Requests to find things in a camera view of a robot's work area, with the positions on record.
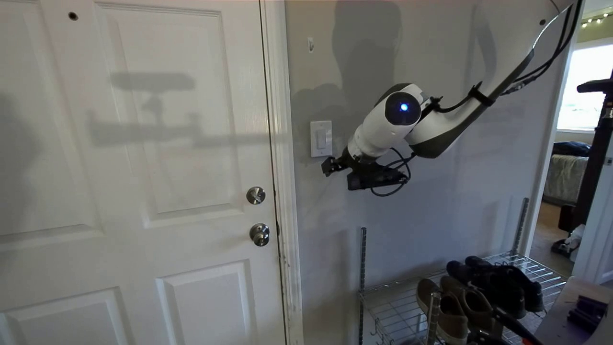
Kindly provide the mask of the silver door knob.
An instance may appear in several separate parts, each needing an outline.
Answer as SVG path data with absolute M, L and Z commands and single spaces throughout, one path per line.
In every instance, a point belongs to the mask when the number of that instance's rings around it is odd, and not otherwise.
M 257 223 L 251 227 L 249 236 L 256 246 L 263 247 L 269 244 L 270 229 L 265 223 Z

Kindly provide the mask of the tan shoe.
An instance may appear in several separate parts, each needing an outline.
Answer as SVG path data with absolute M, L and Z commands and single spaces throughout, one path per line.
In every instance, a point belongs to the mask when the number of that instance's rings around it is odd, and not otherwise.
M 450 288 L 438 286 L 433 280 L 421 279 L 417 285 L 416 300 L 423 314 L 429 319 L 432 294 L 441 295 L 437 334 L 449 345 L 466 345 L 468 340 L 468 317 L 458 298 Z
M 440 283 L 444 292 L 450 292 L 458 299 L 468 319 L 469 331 L 484 331 L 490 336 L 502 337 L 503 326 L 493 319 L 493 308 L 479 290 L 467 287 L 451 276 L 443 276 Z

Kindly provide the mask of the black shoe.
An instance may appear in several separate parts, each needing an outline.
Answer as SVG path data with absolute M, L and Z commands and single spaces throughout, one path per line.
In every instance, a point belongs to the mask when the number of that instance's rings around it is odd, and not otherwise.
M 468 257 L 464 264 L 452 260 L 447 262 L 446 271 L 463 287 L 481 292 L 491 306 L 521 319 L 526 316 L 524 290 L 503 273 L 503 267 L 475 256 Z
M 527 275 L 519 268 L 503 262 L 502 264 L 494 264 L 503 267 L 503 273 L 514 280 L 524 290 L 525 307 L 527 312 L 541 312 L 545 310 L 543 302 L 542 286 L 539 282 L 530 280 Z

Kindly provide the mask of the white panel door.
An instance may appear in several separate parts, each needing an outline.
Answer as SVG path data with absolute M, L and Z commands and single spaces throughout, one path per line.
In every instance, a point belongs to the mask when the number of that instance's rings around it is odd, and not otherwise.
M 263 38 L 261 0 L 0 0 L 0 345 L 285 345 Z

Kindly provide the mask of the bed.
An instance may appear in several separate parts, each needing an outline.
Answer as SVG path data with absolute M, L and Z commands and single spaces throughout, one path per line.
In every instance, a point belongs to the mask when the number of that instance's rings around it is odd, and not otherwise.
M 591 144 L 575 140 L 553 143 L 547 170 L 543 201 L 552 205 L 575 205 Z

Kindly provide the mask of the pair of shoes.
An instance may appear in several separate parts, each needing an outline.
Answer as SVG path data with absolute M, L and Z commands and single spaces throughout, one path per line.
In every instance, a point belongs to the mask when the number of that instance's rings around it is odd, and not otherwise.
M 554 242 L 550 251 L 574 261 L 574 258 L 576 258 L 574 252 L 580 247 L 584 232 L 585 224 L 578 225 L 567 238 Z

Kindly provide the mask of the purple block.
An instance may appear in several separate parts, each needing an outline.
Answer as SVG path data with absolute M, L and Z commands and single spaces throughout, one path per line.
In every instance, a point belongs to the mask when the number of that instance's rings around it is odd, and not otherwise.
M 607 303 L 579 295 L 576 305 L 568 312 L 567 321 L 581 330 L 593 334 L 602 319 L 607 315 L 607 310 Z

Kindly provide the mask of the white light switch plate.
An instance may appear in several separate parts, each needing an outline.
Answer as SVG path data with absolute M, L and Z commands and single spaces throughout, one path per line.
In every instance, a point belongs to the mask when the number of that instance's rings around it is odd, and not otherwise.
M 309 137 L 311 158 L 333 155 L 331 121 L 311 121 L 309 123 Z

